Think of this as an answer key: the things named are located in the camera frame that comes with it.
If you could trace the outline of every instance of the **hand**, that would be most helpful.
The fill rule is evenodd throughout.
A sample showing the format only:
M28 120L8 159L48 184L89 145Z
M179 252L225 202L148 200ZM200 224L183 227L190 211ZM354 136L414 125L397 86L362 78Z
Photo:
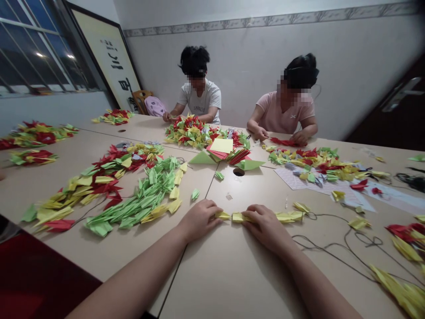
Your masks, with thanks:
M281 257L292 249L298 249L276 215L264 205L251 205L242 212L242 215L249 217L255 223L243 222L242 224L260 243L276 255Z
M214 218L214 215L222 211L215 202L209 199L203 199L194 205L177 225L186 243L205 236L214 227L221 224L222 220Z
M260 142L263 142L264 140L267 140L269 138L269 133L265 129L263 129L261 126L258 127L257 131L254 133L254 140L260 140Z
M297 143L300 146L304 146L304 145L307 145L309 136L307 135L307 133L304 132L304 130L301 130L293 134L290 140L293 141L294 143Z
M164 122L169 122L171 120L172 116L170 113L165 112L164 115L162 116L162 119L164 120Z

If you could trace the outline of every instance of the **white t-shirt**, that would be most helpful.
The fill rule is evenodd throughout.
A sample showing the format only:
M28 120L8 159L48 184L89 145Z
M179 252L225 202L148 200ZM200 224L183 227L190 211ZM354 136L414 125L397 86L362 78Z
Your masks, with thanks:
M192 88L190 83L185 83L180 90L177 103L188 105L190 112L194 115L205 115L208 114L208 109L211 106L221 109L221 91L213 82L205 79L205 90L202 96L198 97L196 90ZM219 112L217 111L212 124L220 124Z

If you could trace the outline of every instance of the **backpack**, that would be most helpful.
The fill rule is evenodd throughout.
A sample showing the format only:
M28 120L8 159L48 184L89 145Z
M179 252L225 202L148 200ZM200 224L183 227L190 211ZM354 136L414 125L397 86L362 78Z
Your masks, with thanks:
M147 97L145 106L150 116L162 117L166 112L165 106L157 97Z

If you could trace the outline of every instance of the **chair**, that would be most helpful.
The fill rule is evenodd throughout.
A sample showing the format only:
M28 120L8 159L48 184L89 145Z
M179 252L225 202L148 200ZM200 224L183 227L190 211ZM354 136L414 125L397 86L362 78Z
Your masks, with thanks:
M154 96L154 93L148 90L140 90L140 91L133 92L132 95L134 98L134 102L136 103L137 108L139 109L140 114L149 115L145 107L145 98L147 98L148 96Z

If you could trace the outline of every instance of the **door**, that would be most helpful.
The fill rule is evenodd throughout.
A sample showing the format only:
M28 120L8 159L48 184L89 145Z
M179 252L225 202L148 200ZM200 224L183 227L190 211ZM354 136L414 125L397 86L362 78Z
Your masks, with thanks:
M425 54L346 138L347 142L425 151Z

